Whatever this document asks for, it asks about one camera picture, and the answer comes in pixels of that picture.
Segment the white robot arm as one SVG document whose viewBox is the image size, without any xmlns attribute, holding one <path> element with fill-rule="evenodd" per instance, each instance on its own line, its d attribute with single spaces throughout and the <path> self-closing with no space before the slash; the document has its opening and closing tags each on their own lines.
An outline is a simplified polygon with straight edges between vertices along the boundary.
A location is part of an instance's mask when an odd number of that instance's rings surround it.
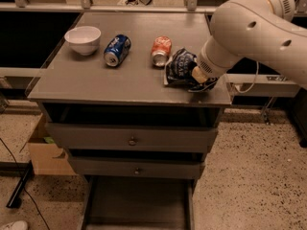
<svg viewBox="0 0 307 230">
<path fill-rule="evenodd" d="M 295 0 L 229 0 L 210 20 L 192 77 L 217 79 L 242 58 L 258 61 L 307 88 L 307 29 L 292 23 Z"/>
</svg>

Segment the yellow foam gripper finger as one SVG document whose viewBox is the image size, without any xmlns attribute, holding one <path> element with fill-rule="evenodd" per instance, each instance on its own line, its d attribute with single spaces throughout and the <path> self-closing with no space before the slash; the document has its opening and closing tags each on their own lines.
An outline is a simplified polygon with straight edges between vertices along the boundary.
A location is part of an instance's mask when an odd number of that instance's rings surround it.
<svg viewBox="0 0 307 230">
<path fill-rule="evenodd" d="M 199 66 L 196 66 L 192 70 L 192 77 L 198 82 L 198 83 L 204 83 L 208 80 L 208 77 L 201 71 Z"/>
</svg>

